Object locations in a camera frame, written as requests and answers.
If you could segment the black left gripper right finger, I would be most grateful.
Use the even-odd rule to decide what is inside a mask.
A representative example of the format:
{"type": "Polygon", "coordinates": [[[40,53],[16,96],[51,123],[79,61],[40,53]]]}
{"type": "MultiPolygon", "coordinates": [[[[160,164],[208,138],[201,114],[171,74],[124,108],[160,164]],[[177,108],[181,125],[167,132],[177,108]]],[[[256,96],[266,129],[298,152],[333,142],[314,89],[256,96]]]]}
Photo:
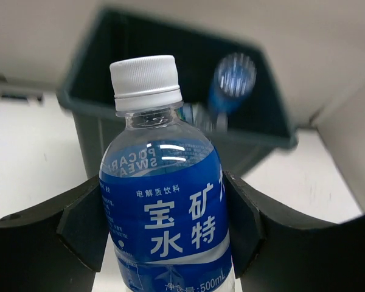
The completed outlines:
{"type": "Polygon", "coordinates": [[[365,214],[331,223],[223,174],[243,291],[365,291],[365,214]]]}

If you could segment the blue cap water bottle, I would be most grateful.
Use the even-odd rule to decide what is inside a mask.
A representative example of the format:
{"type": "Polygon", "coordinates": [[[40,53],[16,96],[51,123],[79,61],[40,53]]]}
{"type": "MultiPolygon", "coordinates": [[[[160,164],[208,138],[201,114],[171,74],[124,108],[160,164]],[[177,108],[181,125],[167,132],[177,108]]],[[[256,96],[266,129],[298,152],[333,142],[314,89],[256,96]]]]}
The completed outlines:
{"type": "Polygon", "coordinates": [[[223,57],[215,68],[207,107],[194,106],[194,124],[205,131],[228,130],[228,119],[251,95],[257,69],[252,59],[243,53],[223,57]]]}

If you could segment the white cap Pocari bottle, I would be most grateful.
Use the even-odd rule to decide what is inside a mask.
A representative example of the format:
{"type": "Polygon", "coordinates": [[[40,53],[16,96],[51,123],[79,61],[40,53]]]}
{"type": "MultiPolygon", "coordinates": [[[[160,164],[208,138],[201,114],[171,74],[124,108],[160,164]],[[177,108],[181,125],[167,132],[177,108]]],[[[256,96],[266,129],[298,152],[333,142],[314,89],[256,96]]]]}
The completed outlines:
{"type": "Polygon", "coordinates": [[[109,68],[125,129],[106,149],[99,179],[127,291],[234,291],[220,158],[200,130],[178,117],[174,57],[109,68]]]}

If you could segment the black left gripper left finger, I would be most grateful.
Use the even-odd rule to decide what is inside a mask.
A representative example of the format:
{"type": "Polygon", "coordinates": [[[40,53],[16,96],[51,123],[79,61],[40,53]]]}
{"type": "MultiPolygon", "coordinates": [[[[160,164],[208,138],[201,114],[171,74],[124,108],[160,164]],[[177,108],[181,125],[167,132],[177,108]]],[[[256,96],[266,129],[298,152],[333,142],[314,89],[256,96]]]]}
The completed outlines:
{"type": "Polygon", "coordinates": [[[0,219],[0,291],[91,291],[108,238],[97,176],[0,219]]]}

